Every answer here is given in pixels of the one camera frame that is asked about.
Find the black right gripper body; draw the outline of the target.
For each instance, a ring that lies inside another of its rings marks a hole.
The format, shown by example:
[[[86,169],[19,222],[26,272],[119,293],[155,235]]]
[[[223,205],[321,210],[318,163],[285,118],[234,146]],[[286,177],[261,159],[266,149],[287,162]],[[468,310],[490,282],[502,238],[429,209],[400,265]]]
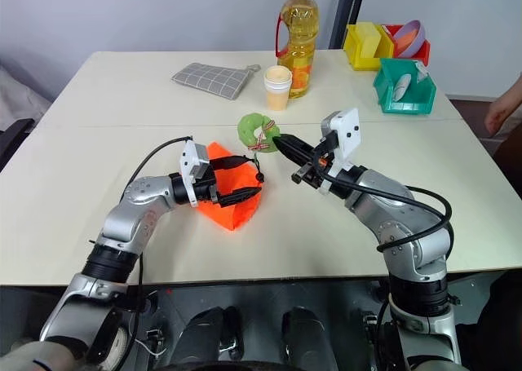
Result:
[[[322,140],[314,147],[312,161],[298,169],[291,175],[291,180],[296,183],[306,183],[314,189],[338,189],[338,180],[329,174],[334,164],[334,150],[338,147],[338,141]]]

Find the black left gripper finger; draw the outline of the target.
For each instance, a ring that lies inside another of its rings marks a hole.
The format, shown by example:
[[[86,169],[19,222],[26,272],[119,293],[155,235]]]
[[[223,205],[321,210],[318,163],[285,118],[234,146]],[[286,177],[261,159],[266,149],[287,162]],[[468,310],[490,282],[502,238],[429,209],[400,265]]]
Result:
[[[250,159],[246,156],[232,155],[210,159],[210,165],[213,170],[230,170],[242,166],[249,161]]]
[[[231,193],[226,195],[218,194],[218,203],[222,208],[230,205],[240,204],[249,200],[251,197],[254,197],[261,190],[261,187],[244,187],[234,189]]]

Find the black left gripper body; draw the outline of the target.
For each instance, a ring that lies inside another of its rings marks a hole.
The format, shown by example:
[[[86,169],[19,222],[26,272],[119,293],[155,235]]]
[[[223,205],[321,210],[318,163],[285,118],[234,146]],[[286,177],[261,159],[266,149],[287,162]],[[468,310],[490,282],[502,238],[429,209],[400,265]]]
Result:
[[[219,204],[220,194],[217,188],[217,178],[211,164],[202,164],[192,169],[192,189],[196,202],[210,201]]]

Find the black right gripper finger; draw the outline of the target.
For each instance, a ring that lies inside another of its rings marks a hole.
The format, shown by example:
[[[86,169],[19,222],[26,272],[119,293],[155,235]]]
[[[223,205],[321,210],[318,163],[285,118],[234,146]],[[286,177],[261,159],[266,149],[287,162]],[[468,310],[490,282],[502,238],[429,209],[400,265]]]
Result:
[[[292,161],[294,164],[298,166],[304,166],[308,162],[312,161],[313,153],[312,154],[283,154],[284,157]]]
[[[314,147],[295,135],[280,134],[272,138],[272,142],[283,154],[312,154]]]

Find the person's bare hand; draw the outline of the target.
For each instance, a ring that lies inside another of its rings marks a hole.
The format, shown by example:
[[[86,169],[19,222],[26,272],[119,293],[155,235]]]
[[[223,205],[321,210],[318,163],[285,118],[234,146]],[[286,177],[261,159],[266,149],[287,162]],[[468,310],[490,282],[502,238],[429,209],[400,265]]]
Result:
[[[484,118],[484,126],[490,135],[498,133],[505,120],[516,110],[518,105],[507,97],[492,102]]]

